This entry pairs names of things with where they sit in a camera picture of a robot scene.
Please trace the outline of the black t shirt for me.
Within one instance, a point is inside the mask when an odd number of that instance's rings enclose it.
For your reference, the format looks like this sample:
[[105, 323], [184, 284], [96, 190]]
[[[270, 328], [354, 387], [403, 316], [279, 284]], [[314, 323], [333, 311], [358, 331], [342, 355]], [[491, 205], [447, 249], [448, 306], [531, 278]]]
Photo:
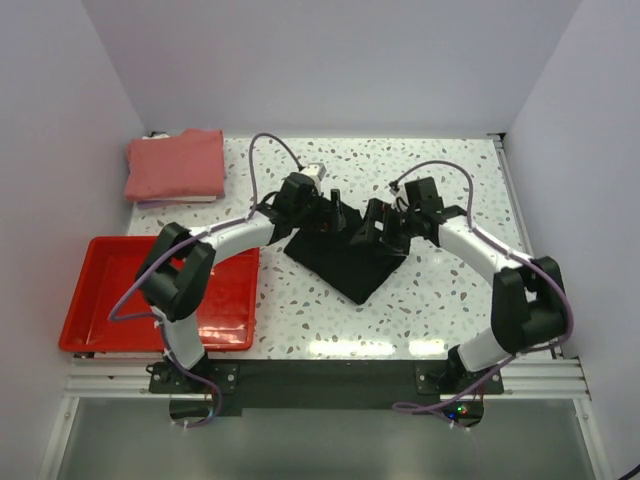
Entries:
[[346, 204], [342, 208], [344, 229], [337, 233], [300, 229], [284, 253], [353, 303], [362, 305], [406, 257], [383, 254], [374, 245], [352, 246], [350, 241], [362, 224], [362, 216], [358, 209]]

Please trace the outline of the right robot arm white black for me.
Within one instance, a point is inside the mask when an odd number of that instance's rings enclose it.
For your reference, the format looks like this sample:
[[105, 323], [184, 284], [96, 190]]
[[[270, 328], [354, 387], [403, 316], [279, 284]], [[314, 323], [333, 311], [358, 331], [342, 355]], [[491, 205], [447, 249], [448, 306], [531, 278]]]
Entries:
[[573, 314], [558, 263], [533, 258], [474, 225], [469, 209], [448, 206], [433, 178], [394, 183], [393, 202], [369, 200], [353, 245], [405, 256], [415, 238], [455, 255], [491, 287], [489, 325], [452, 347], [443, 370], [429, 381], [440, 392], [469, 392], [481, 375], [519, 354], [566, 339]]

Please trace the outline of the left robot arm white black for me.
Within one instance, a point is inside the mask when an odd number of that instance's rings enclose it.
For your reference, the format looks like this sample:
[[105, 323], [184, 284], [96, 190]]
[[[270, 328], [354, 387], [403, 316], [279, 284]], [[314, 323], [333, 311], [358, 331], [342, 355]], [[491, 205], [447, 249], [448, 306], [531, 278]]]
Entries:
[[140, 290], [157, 317], [165, 355], [174, 365], [171, 378], [185, 392], [210, 382], [206, 351], [196, 310], [217, 264], [247, 250], [269, 246], [296, 229], [339, 232], [346, 226], [340, 192], [321, 192], [325, 166], [312, 163], [289, 174], [280, 190], [266, 196], [247, 217], [192, 233], [177, 223], [157, 236], [139, 270]]

